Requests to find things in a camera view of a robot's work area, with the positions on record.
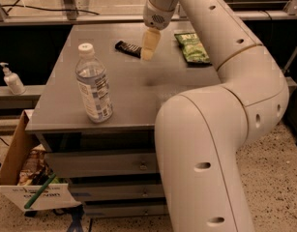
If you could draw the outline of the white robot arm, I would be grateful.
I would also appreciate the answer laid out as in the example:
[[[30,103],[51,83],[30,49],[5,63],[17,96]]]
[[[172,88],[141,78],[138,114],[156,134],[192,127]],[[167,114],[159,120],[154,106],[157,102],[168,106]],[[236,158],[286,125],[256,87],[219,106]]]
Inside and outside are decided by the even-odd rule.
[[[236,151],[269,132],[289,100],[275,60],[223,0],[147,0],[144,23],[163,30],[181,6],[220,78],[167,100],[155,144],[174,232],[254,232]]]

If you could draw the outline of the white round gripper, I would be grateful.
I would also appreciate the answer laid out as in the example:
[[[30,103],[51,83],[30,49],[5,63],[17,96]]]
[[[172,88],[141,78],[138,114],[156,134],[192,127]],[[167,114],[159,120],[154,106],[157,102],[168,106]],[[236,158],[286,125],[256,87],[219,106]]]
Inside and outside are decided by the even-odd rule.
[[[148,28],[142,38],[141,59],[149,61],[152,59],[159,44],[161,33],[173,16],[173,11],[163,11],[155,7],[149,0],[146,1],[143,10],[143,21]]]

